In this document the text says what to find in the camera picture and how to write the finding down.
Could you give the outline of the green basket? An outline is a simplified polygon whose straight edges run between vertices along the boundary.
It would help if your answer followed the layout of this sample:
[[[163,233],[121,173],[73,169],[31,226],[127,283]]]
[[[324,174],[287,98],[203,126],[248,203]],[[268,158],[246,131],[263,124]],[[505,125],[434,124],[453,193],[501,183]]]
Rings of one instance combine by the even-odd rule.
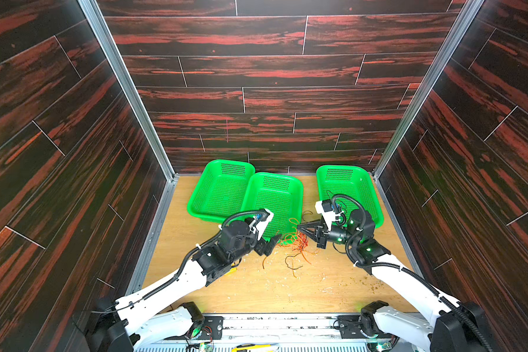
[[[217,159],[209,162],[187,205],[188,213],[213,223],[237,214],[255,167],[243,161]]]
[[[384,224],[384,215],[368,171],[354,166],[323,165],[316,171],[320,200],[336,194],[354,198],[372,216],[375,228]]]
[[[265,208],[274,213],[263,238],[294,233],[295,224],[290,220],[302,220],[304,202],[303,183],[294,177],[268,172],[258,172],[249,179],[241,211]]]

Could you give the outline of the left green basket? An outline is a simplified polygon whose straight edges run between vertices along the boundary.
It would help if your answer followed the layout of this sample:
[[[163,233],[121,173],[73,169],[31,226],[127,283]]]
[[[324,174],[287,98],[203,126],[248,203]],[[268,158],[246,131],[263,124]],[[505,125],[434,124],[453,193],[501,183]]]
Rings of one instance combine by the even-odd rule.
[[[213,223],[237,214],[255,167],[243,161],[217,159],[209,162],[187,205],[188,213]]]

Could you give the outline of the right green basket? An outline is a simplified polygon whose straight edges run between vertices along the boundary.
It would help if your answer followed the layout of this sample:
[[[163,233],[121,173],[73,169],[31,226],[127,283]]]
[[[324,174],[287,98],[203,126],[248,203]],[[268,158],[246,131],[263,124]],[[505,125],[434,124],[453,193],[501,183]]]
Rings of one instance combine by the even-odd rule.
[[[336,194],[354,198],[372,216],[375,228],[384,224],[384,215],[368,171],[354,166],[323,165],[316,171],[320,200]]]

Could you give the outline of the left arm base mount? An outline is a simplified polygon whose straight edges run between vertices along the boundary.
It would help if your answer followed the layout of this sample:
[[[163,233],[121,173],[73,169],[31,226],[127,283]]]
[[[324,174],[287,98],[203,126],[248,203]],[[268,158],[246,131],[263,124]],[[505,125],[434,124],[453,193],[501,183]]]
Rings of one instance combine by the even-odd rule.
[[[224,316],[205,315],[203,322],[193,322],[190,318],[183,318],[177,315],[170,315],[165,318],[165,327],[175,329],[181,334],[167,334],[163,341],[207,341],[221,340]]]

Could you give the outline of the middle green basket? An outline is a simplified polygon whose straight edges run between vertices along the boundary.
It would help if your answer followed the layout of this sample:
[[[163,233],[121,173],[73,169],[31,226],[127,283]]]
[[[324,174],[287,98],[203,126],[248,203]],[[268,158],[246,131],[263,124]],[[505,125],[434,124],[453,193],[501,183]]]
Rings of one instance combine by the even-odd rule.
[[[304,202],[303,183],[294,177],[268,172],[258,172],[249,179],[241,211],[265,208],[274,213],[263,238],[294,233],[295,224],[290,220],[302,220]]]

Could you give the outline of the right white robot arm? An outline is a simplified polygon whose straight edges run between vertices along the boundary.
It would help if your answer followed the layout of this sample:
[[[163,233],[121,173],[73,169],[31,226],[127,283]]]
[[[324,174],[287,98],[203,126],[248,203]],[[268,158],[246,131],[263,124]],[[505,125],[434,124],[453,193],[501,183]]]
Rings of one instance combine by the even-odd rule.
[[[335,194],[315,204],[317,221],[297,230],[324,249],[328,243],[345,247],[354,267],[390,286],[421,315],[399,312],[376,301],[361,309],[359,328],[365,337],[391,334],[416,351],[494,351],[485,312],[473,302],[463,303],[407,268],[374,238],[375,222],[354,198]]]

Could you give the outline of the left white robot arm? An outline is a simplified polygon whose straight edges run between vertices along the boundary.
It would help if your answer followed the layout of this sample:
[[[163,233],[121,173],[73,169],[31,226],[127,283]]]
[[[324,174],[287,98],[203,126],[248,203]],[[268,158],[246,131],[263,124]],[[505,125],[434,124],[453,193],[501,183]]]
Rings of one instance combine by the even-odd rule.
[[[83,330],[88,349],[137,351],[170,337],[195,337],[205,321],[195,303],[163,310],[230,273],[250,252],[270,255],[281,238],[263,237],[273,218],[265,208],[233,214],[214,237],[190,250],[176,271],[136,293],[99,299]]]

